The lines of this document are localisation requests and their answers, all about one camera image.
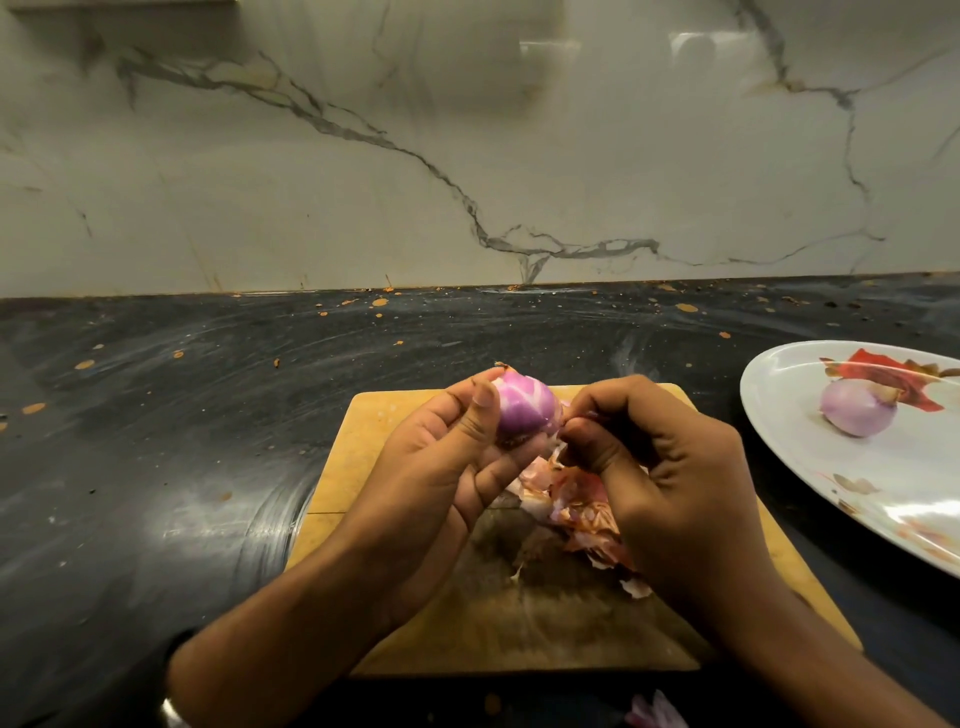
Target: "gray vein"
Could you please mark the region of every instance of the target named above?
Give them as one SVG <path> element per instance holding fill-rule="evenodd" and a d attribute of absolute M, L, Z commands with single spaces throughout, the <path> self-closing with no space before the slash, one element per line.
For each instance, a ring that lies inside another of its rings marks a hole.
<path fill-rule="evenodd" d="M 672 263 L 682 263 L 682 265 L 688 265 L 691 268 L 699 268 L 705 265 L 709 265 L 709 266 L 734 265 L 736 263 L 741 263 L 746 265 L 764 265 L 764 266 L 776 265 L 777 263 L 782 263 L 785 260 L 793 257 L 794 255 L 799 255 L 803 251 L 809 250 L 811 248 L 816 248 L 817 246 L 823 245 L 825 243 L 835 242 L 836 240 L 843 240 L 844 238 L 847 238 L 847 237 L 862 237 L 867 240 L 874 241 L 874 239 L 870 237 L 868 233 L 861 230 L 855 230 L 855 231 L 849 231 L 849 232 L 840 232 L 835 235 L 828 235 L 827 237 L 818 238 L 817 240 L 813 240 L 809 243 L 803 243 L 803 245 L 801 245 L 799 248 L 795 248 L 789 253 L 780 255 L 779 257 L 771 258 L 770 260 L 753 260 L 750 258 L 742 258 L 742 257 L 726 257 L 726 258 L 723 258 L 722 260 L 708 260 L 706 262 L 695 263 L 689 260 L 683 260 L 681 258 L 672 257 L 670 255 L 657 255 L 657 258 L 661 260 L 669 260 Z"/>
<path fill-rule="evenodd" d="M 934 164 L 940 161 L 941 157 L 947 153 L 947 151 L 950 148 L 950 145 L 953 144 L 957 136 L 960 136 L 960 127 L 957 127 L 956 129 L 954 129 L 953 132 L 950 133 L 950 136 L 944 139 L 943 143 L 939 147 L 937 147 L 937 151 L 933 155 L 933 158 L 930 161 L 932 161 Z"/>
<path fill-rule="evenodd" d="M 874 243 L 883 243 L 886 238 L 873 233 L 870 230 L 870 219 L 873 208 L 873 191 L 870 186 L 857 175 L 852 160 L 853 153 L 853 138 L 856 134 L 856 98 L 860 94 L 868 93 L 870 91 L 883 88 L 885 86 L 895 84 L 901 79 L 909 76 L 911 73 L 919 70 L 923 66 L 927 65 L 931 61 L 941 58 L 947 53 L 951 52 L 952 48 L 941 48 L 936 51 L 933 51 L 927 56 L 924 56 L 919 61 L 912 63 L 911 65 L 904 68 L 902 71 L 894 74 L 888 79 L 881 81 L 878 84 L 864 86 L 861 88 L 840 88 L 838 86 L 808 86 L 801 80 L 791 79 L 790 78 L 790 66 L 786 61 L 786 40 L 783 37 L 783 33 L 777 28 L 771 19 L 770 15 L 760 7 L 757 0 L 737 0 L 736 7 L 733 9 L 734 17 L 737 20 L 737 23 L 742 27 L 743 25 L 743 16 L 748 16 L 756 27 L 757 32 L 760 35 L 760 39 L 763 42 L 764 48 L 767 51 L 767 57 L 770 60 L 771 65 L 774 68 L 774 73 L 777 77 L 777 84 L 784 88 L 788 93 L 791 94 L 823 94 L 829 96 L 833 103 L 836 106 L 847 114 L 847 134 L 844 141 L 844 152 L 843 152 L 843 168 L 846 173 L 847 180 L 851 185 L 857 190 L 860 197 L 863 200 L 863 225 L 855 233 L 843 233 L 836 237 L 849 237 L 851 234 L 856 234 L 860 237 L 863 237 L 867 240 L 870 240 Z M 960 128 L 948 138 L 938 149 L 937 154 L 934 155 L 934 160 L 936 160 L 941 154 L 943 154 L 952 141 L 960 135 Z M 803 250 L 811 245 L 818 245 L 824 241 L 814 241 L 813 243 L 808 243 L 806 246 L 794 251 L 793 253 L 787 254 L 786 257 L 795 255 L 800 250 Z M 873 252 L 874 248 L 871 247 L 861 255 L 857 261 L 851 267 L 851 273 L 854 273 L 857 267 L 864 261 L 866 258 Z M 734 258 L 730 259 L 730 262 L 749 262 L 749 261 L 739 261 Z"/>
<path fill-rule="evenodd" d="M 647 249 L 656 254 L 660 248 L 659 242 L 648 238 L 612 238 L 591 245 L 574 245 L 564 243 L 549 233 L 533 231 L 523 225 L 514 225 L 501 235 L 491 235 L 480 222 L 479 205 L 459 184 L 433 162 L 418 152 L 395 144 L 388 138 L 386 132 L 377 129 L 361 115 L 317 99 L 303 86 L 284 74 L 276 63 L 262 54 L 261 56 L 276 73 L 276 77 L 267 88 L 242 80 L 242 74 L 237 74 L 236 71 L 245 71 L 246 69 L 243 64 L 235 61 L 174 64 L 162 61 L 146 51 L 136 49 L 118 60 L 116 73 L 127 89 L 135 88 L 135 79 L 149 78 L 189 88 L 239 92 L 262 104 L 293 113 L 321 134 L 335 136 L 344 141 L 370 144 L 415 160 L 434 179 L 442 182 L 453 198 L 460 203 L 470 218 L 474 237 L 483 248 L 517 255 L 520 258 L 524 283 L 534 282 L 542 271 L 544 264 L 550 258 L 574 260 L 611 258 L 630 255 L 641 249 Z M 222 78 L 218 78 L 218 72 L 223 73 Z M 135 102 L 135 93 L 131 96 L 131 102 Z M 338 109 L 348 113 L 351 118 L 362 125 L 362 129 L 353 129 L 332 121 L 326 116 L 327 109 Z M 521 232 L 531 239 L 548 240 L 551 245 L 528 247 L 518 245 L 508 239 L 508 236 Z"/>

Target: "wrist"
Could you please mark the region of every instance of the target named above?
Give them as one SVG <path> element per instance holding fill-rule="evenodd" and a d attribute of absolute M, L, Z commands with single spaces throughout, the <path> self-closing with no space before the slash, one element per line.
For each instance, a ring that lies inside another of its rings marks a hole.
<path fill-rule="evenodd" d="M 768 674 L 800 667 L 822 631 L 817 615 L 785 585 L 776 594 L 755 598 L 741 619 L 718 633 L 720 644 L 748 669 Z"/>
<path fill-rule="evenodd" d="M 297 578 L 307 612 L 312 603 L 326 604 L 335 598 L 349 621 L 378 642 L 393 631 L 380 608 L 394 586 L 384 562 L 375 548 L 336 529 L 291 572 L 302 570 Z"/>

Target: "shallot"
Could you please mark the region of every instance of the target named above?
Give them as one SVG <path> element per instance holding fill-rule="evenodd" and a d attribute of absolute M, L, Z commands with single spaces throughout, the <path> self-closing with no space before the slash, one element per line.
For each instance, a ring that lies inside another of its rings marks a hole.
<path fill-rule="evenodd" d="M 837 379 L 820 396 L 827 420 L 853 437 L 870 437 L 894 421 L 900 390 L 867 379 Z"/>
<path fill-rule="evenodd" d="M 508 367 L 493 386 L 500 393 L 499 440 L 515 442 L 539 432 L 553 435 L 560 429 L 560 401 L 543 382 Z"/>

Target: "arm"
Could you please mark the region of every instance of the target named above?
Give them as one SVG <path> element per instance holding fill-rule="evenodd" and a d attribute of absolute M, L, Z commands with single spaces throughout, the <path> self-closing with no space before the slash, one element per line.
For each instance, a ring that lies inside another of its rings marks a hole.
<path fill-rule="evenodd" d="M 630 376 L 585 388 L 561 437 L 569 457 L 603 479 L 624 542 L 654 590 L 809 725 L 947 726 L 780 579 L 732 427 Z"/>
<path fill-rule="evenodd" d="M 177 650 L 168 695 L 192 728 L 286 724 L 436 592 L 485 508 L 544 447 L 545 436 L 493 446 L 501 372 L 404 420 L 330 537 Z"/>

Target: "cutting board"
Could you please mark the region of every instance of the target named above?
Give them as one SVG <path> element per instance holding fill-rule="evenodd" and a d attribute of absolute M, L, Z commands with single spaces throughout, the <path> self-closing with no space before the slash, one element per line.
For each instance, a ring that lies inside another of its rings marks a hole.
<path fill-rule="evenodd" d="M 571 400 L 582 385 L 553 387 Z M 662 384 L 691 407 L 680 387 Z M 353 398 L 294 542 L 289 569 L 319 546 L 353 503 L 387 436 L 437 390 Z M 759 500 L 763 532 L 783 579 L 848 641 L 859 639 Z M 377 645 L 355 675 L 440 675 L 583 668 L 696 669 L 710 645 L 655 595 L 631 599 L 616 575 L 562 552 L 504 494 L 481 517 L 453 574 L 408 624 Z M 511 579 L 520 563 L 519 578 Z"/>

